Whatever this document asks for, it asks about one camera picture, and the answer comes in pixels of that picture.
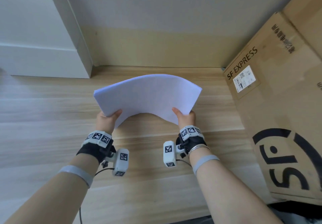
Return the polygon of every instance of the person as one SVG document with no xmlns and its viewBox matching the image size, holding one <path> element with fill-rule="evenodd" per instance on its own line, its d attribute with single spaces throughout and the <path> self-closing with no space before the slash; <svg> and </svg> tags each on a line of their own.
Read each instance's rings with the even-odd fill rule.
<svg viewBox="0 0 322 224">
<path fill-rule="evenodd" d="M 172 108 L 178 117 L 179 129 L 195 125 L 196 115 L 191 111 L 183 115 L 177 108 Z M 97 115 L 96 130 L 112 134 L 115 121 L 122 113 L 116 111 L 105 117 L 103 112 Z M 94 177 L 101 160 L 93 153 L 78 153 L 69 163 Z M 212 155 L 207 147 L 196 148 L 189 155 L 194 167 L 197 162 Z M 211 216 L 216 224 L 282 222 L 271 212 L 264 202 L 256 196 L 241 180 L 230 172 L 219 160 L 208 160 L 196 172 L 196 177 Z M 28 199 L 5 224 L 70 224 L 85 198 L 89 186 L 76 174 L 60 172 L 42 186 Z"/>
</svg>

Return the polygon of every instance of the gray elastic band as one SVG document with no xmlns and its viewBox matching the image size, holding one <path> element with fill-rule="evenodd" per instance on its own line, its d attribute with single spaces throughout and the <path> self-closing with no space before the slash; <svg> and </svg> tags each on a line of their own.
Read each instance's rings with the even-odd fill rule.
<svg viewBox="0 0 322 224">
<path fill-rule="evenodd" d="M 194 174 L 197 173 L 197 170 L 200 166 L 202 166 L 205 162 L 211 161 L 211 160 L 219 160 L 219 158 L 213 154 L 202 157 L 199 161 L 197 161 L 195 166 L 192 168 L 192 170 L 194 171 Z"/>
<path fill-rule="evenodd" d="M 82 170 L 81 168 L 78 168 L 77 166 L 66 165 L 62 169 L 60 169 L 58 173 L 60 172 L 68 172 L 79 176 L 86 182 L 88 188 L 90 188 L 93 183 L 93 177 L 90 174 L 88 174 L 86 171 Z"/>
</svg>

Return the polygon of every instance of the person's left arm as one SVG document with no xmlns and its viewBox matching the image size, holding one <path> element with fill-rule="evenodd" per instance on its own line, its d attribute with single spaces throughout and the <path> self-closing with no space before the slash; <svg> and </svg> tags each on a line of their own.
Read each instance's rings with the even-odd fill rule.
<svg viewBox="0 0 322 224">
<path fill-rule="evenodd" d="M 96 130 L 111 135 L 115 121 L 121 113 L 122 111 L 118 110 L 111 117 L 105 117 L 100 112 L 97 115 Z M 80 153 L 69 165 L 76 166 L 94 177 L 99 161 L 90 154 Z M 87 190 L 86 182 L 78 175 L 58 173 L 27 200 L 5 224 L 73 223 Z"/>
</svg>

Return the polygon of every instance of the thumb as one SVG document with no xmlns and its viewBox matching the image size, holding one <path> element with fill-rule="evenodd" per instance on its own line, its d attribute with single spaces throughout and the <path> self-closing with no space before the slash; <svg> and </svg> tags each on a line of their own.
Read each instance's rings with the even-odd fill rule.
<svg viewBox="0 0 322 224">
<path fill-rule="evenodd" d="M 175 115 L 179 118 L 180 116 L 182 116 L 182 113 L 180 110 L 178 110 L 177 108 L 173 107 L 172 111 L 175 113 Z"/>
<path fill-rule="evenodd" d="M 121 113 L 122 113 L 123 111 L 121 110 L 121 109 L 119 109 L 118 111 L 116 111 L 114 114 L 112 114 L 112 119 L 114 120 L 114 121 L 116 121 L 117 119 L 118 119 L 118 117 L 121 115 Z"/>
</svg>

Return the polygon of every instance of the forearm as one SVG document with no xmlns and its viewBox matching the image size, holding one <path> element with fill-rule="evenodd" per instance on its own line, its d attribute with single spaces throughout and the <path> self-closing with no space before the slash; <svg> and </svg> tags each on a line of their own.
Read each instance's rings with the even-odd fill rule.
<svg viewBox="0 0 322 224">
<path fill-rule="evenodd" d="M 78 154 L 69 165 L 77 166 L 94 177 L 99 162 L 89 154 Z M 5 224 L 72 223 L 87 190 L 87 184 L 79 176 L 61 172 L 42 186 Z"/>
<path fill-rule="evenodd" d="M 194 166 L 206 155 L 206 148 L 191 152 Z M 210 160 L 197 170 L 199 186 L 216 224 L 221 223 L 282 223 L 241 180 L 224 167 L 220 161 Z"/>
</svg>

